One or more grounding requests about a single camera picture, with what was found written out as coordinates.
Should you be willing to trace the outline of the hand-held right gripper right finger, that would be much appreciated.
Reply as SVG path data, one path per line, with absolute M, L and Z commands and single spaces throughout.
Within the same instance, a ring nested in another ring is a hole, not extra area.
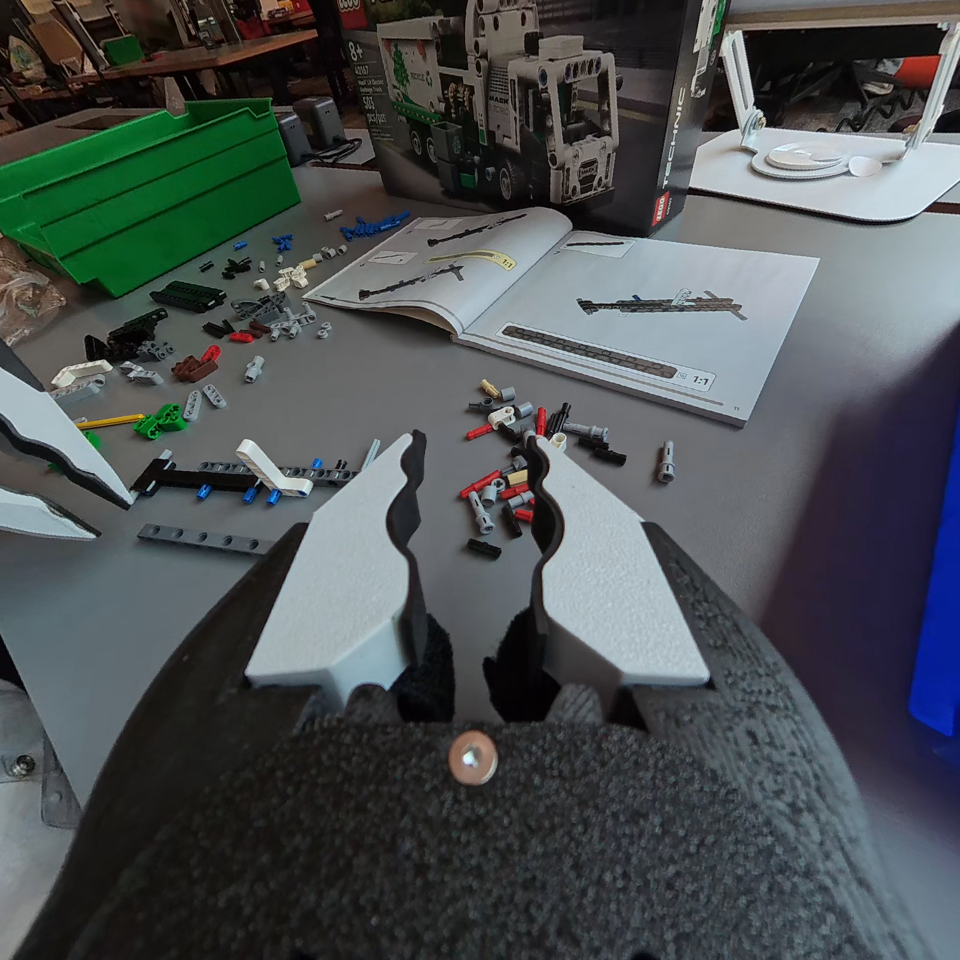
M 527 443 L 543 669 L 560 686 L 701 688 L 710 671 L 642 518 L 549 439 Z

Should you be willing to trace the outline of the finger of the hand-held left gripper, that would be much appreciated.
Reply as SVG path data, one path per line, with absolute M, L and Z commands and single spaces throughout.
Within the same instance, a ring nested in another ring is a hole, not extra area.
M 1 487 L 1 530 L 47 539 L 92 541 L 101 532 L 42 496 Z
M 46 391 L 16 371 L 1 370 L 2 433 L 21 453 L 54 463 L 73 484 L 122 509 L 131 492 Z

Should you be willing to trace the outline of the dark grey long lego beam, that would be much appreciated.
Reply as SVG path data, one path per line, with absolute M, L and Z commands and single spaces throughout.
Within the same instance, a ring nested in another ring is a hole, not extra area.
M 137 533 L 137 538 L 144 542 L 194 546 L 243 556 L 263 556 L 276 544 L 275 540 L 260 537 L 154 523 L 146 523 Z

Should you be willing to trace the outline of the black lego beam assembly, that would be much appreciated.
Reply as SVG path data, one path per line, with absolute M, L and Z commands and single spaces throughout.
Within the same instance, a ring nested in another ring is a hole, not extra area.
M 311 466 L 278 466 L 273 473 L 278 475 L 276 483 L 263 478 L 263 471 L 250 469 L 246 462 L 202 462 L 199 469 L 179 469 L 171 458 L 170 451 L 150 461 L 142 473 L 131 485 L 134 495 L 151 497 L 163 487 L 193 490 L 198 499 L 207 498 L 213 491 L 243 494 L 246 503 L 252 502 L 260 489 L 279 490 L 272 494 L 277 501 L 285 492 L 289 496 L 301 494 L 308 496 L 305 485 L 342 488 L 360 474 L 359 470 L 350 470 L 347 462 L 338 460 L 333 467 L 324 468 L 316 459 Z

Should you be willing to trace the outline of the pile of small lego pins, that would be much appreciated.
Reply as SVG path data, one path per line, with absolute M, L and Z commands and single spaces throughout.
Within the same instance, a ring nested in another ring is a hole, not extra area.
M 494 543 L 494 534 L 500 531 L 517 539 L 533 521 L 536 497 L 529 480 L 527 448 L 534 440 L 545 440 L 559 452 L 581 451 L 610 467 L 627 463 L 627 455 L 613 445 L 609 427 L 577 421 L 568 401 L 549 408 L 524 399 L 514 387 L 498 388 L 482 378 L 466 410 L 476 424 L 465 432 L 464 440 L 501 448 L 493 468 L 485 469 L 458 494 L 473 523 L 466 549 L 480 556 L 499 558 L 502 551 Z

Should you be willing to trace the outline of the white angled lego beam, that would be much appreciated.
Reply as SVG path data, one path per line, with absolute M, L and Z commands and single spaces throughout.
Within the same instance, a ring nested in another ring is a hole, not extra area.
M 75 381 L 95 377 L 110 372 L 113 365 L 106 360 L 94 360 L 84 363 L 64 366 L 52 379 L 54 389 L 63 389 Z

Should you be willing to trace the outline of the green lego connector pieces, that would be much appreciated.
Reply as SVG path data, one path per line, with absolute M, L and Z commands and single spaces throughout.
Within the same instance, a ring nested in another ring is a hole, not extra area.
M 154 414 L 148 414 L 132 426 L 134 433 L 147 440 L 157 440 L 163 433 L 182 431 L 188 424 L 183 408 L 176 403 L 161 406 Z

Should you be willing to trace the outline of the stack of black lego beams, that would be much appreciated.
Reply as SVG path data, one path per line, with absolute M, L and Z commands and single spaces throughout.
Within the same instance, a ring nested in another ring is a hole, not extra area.
M 174 280 L 161 290 L 150 291 L 150 297 L 162 306 L 171 306 L 191 313 L 206 313 L 222 306 L 226 291 Z

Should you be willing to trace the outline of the lego instruction booklet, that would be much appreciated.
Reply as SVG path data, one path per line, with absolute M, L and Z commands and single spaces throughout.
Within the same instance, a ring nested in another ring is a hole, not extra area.
M 534 207 L 416 219 L 305 298 L 745 426 L 818 264 L 577 230 Z

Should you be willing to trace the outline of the cluster of white tan lego pieces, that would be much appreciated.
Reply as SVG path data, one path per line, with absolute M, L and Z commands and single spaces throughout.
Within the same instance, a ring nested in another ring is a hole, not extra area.
M 267 279 L 260 278 L 254 282 L 254 287 L 263 291 L 267 291 L 271 287 L 271 289 L 277 293 L 284 292 L 290 287 L 294 287 L 297 290 L 304 290 L 309 284 L 309 271 L 317 266 L 317 260 L 309 258 L 300 261 L 292 267 L 281 267 L 277 278 L 274 279 L 270 285 Z

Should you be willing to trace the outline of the cluster of blue lego pins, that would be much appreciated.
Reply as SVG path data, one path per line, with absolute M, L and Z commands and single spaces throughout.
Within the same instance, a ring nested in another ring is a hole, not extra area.
M 403 211 L 398 214 L 390 214 L 374 222 L 367 222 L 363 218 L 357 217 L 354 226 L 342 225 L 340 231 L 345 240 L 350 243 L 355 239 L 370 238 L 398 229 L 404 225 L 410 215 L 409 211 Z

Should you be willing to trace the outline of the lego truck set box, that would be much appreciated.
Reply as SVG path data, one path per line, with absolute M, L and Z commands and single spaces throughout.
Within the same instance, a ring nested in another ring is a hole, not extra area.
M 684 208 L 728 6 L 337 3 L 388 193 L 642 237 Z

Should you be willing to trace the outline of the blue plastic object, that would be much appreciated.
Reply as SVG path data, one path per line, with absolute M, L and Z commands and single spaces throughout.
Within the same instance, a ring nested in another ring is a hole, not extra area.
M 958 735 L 959 710 L 959 479 L 950 475 L 909 698 L 909 711 L 939 733 Z

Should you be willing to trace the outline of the wooden background table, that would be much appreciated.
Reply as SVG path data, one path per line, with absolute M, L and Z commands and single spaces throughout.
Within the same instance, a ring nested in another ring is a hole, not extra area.
M 252 40 L 221 44 L 214 50 L 192 47 L 178 51 L 168 51 L 155 58 L 144 59 L 120 67 L 107 67 L 100 73 L 93 72 L 68 77 L 65 82 L 71 88 L 78 88 L 92 85 L 98 81 L 163 77 L 196 73 L 205 69 L 225 69 L 229 66 L 241 65 L 259 57 L 312 42 L 317 39 L 317 36 L 317 30 L 297 30 Z

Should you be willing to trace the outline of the white folding stand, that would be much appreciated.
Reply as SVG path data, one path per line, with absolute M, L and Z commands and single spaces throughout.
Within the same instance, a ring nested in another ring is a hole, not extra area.
M 721 56 L 738 129 L 697 150 L 691 193 L 727 196 L 861 223 L 894 223 L 958 184 L 958 145 L 932 142 L 959 56 L 958 2 L 870 2 L 732 14 Z M 906 136 L 821 133 L 766 125 L 755 103 L 744 33 L 936 25 L 941 61 L 918 125 Z

